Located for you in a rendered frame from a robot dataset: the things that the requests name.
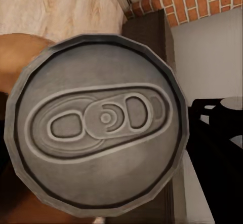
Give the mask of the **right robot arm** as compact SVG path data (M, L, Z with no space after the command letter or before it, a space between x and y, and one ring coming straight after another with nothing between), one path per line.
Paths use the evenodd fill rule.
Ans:
M212 109L205 105L214 105ZM243 97L196 99L189 117L209 116L209 125L243 149Z

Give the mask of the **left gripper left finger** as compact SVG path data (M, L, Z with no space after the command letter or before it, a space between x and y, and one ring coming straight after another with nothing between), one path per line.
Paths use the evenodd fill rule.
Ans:
M0 121L0 175L11 160L4 140L5 120Z

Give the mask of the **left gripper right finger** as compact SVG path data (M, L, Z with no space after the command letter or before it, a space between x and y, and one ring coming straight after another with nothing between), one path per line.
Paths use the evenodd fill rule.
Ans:
M243 224L243 149L207 123L189 118L186 150L216 224Z

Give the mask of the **trash can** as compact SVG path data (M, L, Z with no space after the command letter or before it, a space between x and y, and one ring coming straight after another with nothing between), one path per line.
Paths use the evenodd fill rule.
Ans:
M0 121L22 70L55 42L29 33L0 35ZM0 224L93 224L97 217L79 218L44 204L17 176L10 160L0 175Z

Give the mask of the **can of soda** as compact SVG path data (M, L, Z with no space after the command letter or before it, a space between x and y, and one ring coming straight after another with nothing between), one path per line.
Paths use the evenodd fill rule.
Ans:
M188 116L173 69L151 48L82 33L24 67L4 140L17 176L44 204L115 217L154 199L178 172Z

